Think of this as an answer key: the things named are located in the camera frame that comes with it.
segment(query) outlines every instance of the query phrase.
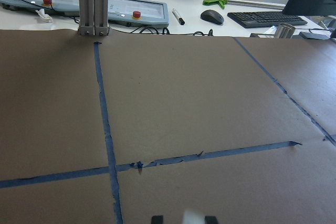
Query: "white table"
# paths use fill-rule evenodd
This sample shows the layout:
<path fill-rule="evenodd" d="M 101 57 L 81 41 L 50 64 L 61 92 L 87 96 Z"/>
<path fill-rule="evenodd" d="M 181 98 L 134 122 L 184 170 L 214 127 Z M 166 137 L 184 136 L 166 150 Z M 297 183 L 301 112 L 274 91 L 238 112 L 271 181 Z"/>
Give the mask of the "white table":
<path fill-rule="evenodd" d="M 168 29 L 171 34 L 189 34 L 196 31 L 208 33 L 210 29 L 213 30 L 214 36 L 233 36 L 233 37 L 249 37 L 251 33 L 265 33 L 269 27 L 264 28 L 249 28 L 245 29 L 233 20 L 227 17 L 229 12 L 257 12 L 264 10 L 271 10 L 260 7 L 226 5 L 225 9 L 221 9 L 219 5 L 204 6 L 203 0 L 152 0 L 158 2 L 165 2 L 168 5 L 170 24 Z M 185 20 L 185 25 L 180 25 L 174 15 L 172 9 L 175 8 Z M 223 25 L 215 25 L 200 19 L 200 14 L 207 10 L 213 9 L 222 14 L 224 17 Z M 73 29 L 77 30 L 78 24 L 69 18 L 59 17 L 54 15 L 54 22 L 51 24 L 44 23 L 37 14 L 26 11 L 10 11 L 0 8 L 1 23 L 0 29 L 19 29 L 19 30 L 53 30 L 53 29 Z M 321 28 L 314 22 L 303 17 L 308 24 L 304 26 L 297 26 L 297 28 Z M 134 27 L 124 27 L 121 25 L 111 24 L 111 28 L 131 32 L 135 30 Z M 327 31 L 314 31 L 314 33 L 330 35 Z"/>

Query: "keyboard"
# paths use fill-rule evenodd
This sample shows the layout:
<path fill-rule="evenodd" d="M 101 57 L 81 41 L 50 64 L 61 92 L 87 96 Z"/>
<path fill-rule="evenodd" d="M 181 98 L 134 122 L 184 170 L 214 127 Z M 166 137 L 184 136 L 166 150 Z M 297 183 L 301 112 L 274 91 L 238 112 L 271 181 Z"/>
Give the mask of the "keyboard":
<path fill-rule="evenodd" d="M 280 23 L 293 26 L 307 24 L 298 16 L 284 15 L 282 12 L 228 13 L 227 16 L 245 28 L 278 26 Z"/>

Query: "green clamp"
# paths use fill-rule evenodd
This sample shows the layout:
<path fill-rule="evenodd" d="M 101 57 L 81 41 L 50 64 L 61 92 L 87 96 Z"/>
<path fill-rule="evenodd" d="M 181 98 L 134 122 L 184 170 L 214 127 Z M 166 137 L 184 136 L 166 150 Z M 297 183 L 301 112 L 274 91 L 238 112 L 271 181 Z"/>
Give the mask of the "green clamp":
<path fill-rule="evenodd" d="M 225 8 L 227 0 L 203 0 L 203 5 L 215 5 L 218 4 L 222 9 Z"/>

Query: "black mouse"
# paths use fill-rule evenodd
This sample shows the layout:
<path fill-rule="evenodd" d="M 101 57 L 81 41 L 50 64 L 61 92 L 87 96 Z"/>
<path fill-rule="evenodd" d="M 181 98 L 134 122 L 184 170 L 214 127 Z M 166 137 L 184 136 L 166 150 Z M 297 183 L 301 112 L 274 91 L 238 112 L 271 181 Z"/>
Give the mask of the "black mouse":
<path fill-rule="evenodd" d="M 221 25 L 224 22 L 223 16 L 215 10 L 205 10 L 201 13 L 201 19 L 217 25 Z"/>

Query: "silver cylinder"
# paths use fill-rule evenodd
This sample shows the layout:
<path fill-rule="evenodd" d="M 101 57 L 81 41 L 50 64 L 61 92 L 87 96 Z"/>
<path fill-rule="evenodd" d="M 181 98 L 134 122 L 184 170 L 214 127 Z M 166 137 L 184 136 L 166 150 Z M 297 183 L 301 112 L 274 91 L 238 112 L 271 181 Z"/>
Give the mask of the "silver cylinder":
<path fill-rule="evenodd" d="M 279 38 L 279 39 L 290 39 L 295 31 L 295 27 L 292 25 L 286 24 L 286 23 L 281 23 L 277 30 L 275 31 L 274 38 Z"/>

